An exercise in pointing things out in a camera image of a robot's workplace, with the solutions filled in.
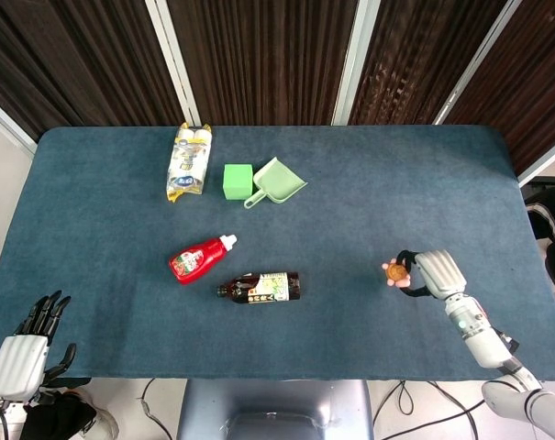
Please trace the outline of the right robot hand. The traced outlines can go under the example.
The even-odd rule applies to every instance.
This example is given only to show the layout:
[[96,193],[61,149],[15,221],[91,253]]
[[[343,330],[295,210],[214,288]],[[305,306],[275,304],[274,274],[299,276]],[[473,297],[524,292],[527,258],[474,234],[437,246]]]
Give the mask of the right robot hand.
[[410,297],[432,296],[445,301],[452,295],[465,292],[467,281],[446,249],[427,252],[405,249],[397,255],[396,263],[403,266],[407,273],[415,266],[425,282],[423,287],[417,289],[400,287],[400,291]]

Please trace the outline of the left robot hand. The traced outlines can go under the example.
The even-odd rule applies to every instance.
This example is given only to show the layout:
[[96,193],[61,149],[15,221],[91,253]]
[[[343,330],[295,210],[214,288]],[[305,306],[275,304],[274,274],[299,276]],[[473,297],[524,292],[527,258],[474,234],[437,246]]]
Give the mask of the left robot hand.
[[5,338],[0,347],[0,401],[29,402],[39,388],[49,386],[69,369],[77,352],[74,343],[67,346],[60,363],[51,368],[46,364],[71,299],[61,290],[41,297],[15,332]]

